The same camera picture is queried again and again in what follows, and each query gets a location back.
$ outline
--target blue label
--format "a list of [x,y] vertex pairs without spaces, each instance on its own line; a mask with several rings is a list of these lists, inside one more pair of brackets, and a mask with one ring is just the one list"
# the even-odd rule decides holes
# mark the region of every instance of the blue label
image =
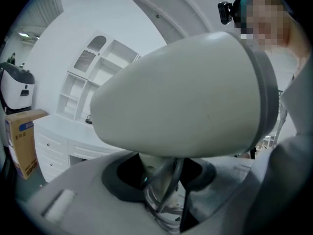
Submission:
[[34,124],[33,124],[32,121],[28,122],[28,123],[21,124],[20,127],[19,127],[19,131],[27,130],[27,129],[33,127],[33,126],[34,126]]

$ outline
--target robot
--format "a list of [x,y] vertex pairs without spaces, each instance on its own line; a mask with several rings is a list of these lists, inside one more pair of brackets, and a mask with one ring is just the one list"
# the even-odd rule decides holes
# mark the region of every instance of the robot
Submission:
[[47,234],[259,231],[310,175],[312,78],[310,59],[281,95],[298,135],[253,162],[229,155],[275,125],[278,89],[266,54],[226,32],[158,49],[91,101],[98,137],[125,151],[71,167],[23,209]]

